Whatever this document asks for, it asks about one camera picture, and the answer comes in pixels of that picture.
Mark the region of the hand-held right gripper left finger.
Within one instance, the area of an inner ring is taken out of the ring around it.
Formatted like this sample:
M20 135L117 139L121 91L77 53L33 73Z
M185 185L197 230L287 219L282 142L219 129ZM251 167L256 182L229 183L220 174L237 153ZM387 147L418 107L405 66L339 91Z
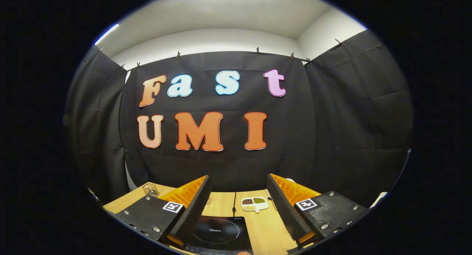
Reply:
M149 182L107 204L107 211L153 241L182 248L194 233L210 194L207 175L173 190Z

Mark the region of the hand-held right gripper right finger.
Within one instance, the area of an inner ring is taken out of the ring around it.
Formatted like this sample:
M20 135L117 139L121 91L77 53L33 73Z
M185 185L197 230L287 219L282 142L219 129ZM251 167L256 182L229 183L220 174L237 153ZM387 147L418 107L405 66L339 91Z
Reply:
M298 248L337 235L368 211L336 191L319 193L271 173L267 190Z

